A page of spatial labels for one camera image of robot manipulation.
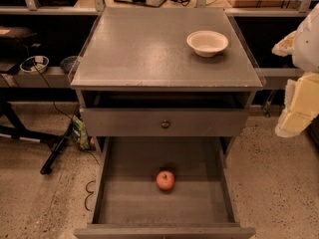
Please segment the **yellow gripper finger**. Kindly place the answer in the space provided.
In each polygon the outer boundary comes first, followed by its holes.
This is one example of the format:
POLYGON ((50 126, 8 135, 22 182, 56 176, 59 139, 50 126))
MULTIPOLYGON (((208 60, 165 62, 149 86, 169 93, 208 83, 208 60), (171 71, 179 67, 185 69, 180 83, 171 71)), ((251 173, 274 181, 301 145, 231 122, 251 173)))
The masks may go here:
POLYGON ((319 74, 288 80, 284 105, 275 133, 285 138, 299 135, 319 115, 319 74))
POLYGON ((286 37, 280 40, 277 44, 274 45, 271 52, 280 57, 286 57, 293 53, 293 42, 295 39, 296 32, 293 31, 289 33, 286 37))

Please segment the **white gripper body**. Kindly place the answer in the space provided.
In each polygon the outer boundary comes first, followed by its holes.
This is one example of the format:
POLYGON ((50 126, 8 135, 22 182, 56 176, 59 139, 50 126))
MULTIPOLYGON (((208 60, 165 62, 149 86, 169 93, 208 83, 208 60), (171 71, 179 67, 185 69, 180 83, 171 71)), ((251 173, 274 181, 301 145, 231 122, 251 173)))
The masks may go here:
POLYGON ((294 66, 305 72, 319 72, 319 4, 296 30, 292 61, 294 66))

